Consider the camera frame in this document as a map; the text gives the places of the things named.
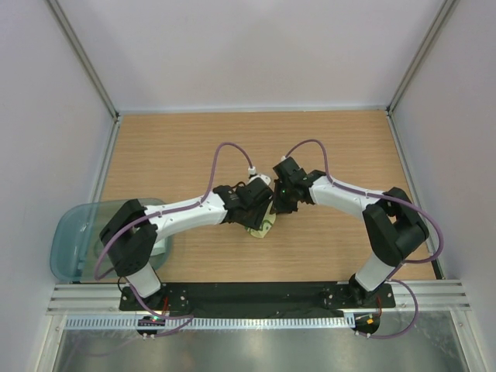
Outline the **green frog pattern towel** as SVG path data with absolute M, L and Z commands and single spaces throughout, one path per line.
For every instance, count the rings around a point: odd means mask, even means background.
M 255 238 L 263 239 L 272 229 L 274 223 L 276 222 L 277 215 L 272 213 L 271 210 L 272 205 L 269 205 L 267 211 L 263 217 L 262 223 L 259 229 L 252 229 L 246 227 L 246 231 Z

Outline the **light mint green towel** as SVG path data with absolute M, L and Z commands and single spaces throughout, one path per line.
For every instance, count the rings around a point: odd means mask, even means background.
M 155 244 L 153 245 L 153 249 L 151 250 L 151 257 L 164 257 L 165 259 L 168 258 L 170 252 L 171 252 L 171 247 L 173 245 L 173 238 L 171 236 L 168 236 L 165 239 L 162 239 L 160 241 L 156 241 Z

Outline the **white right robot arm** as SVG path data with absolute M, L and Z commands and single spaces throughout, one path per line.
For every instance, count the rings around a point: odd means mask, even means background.
M 274 167 L 275 214 L 291 214 L 299 203 L 335 208 L 363 221 L 372 254 L 349 280 L 349 297 L 360 307 L 377 297 L 380 286 L 429 237 L 419 209 L 400 188 L 368 191 L 330 181 L 325 172 Z

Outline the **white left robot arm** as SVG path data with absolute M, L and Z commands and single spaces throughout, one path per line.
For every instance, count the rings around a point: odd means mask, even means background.
M 259 229 L 274 193 L 256 179 L 233 188 L 221 185 L 201 197 L 165 205 L 126 201 L 99 233 L 103 251 L 95 264 L 99 281 L 115 271 L 137 291 L 137 301 L 148 310 L 163 304 L 164 291 L 150 263 L 157 243 L 202 226 L 235 223 Z

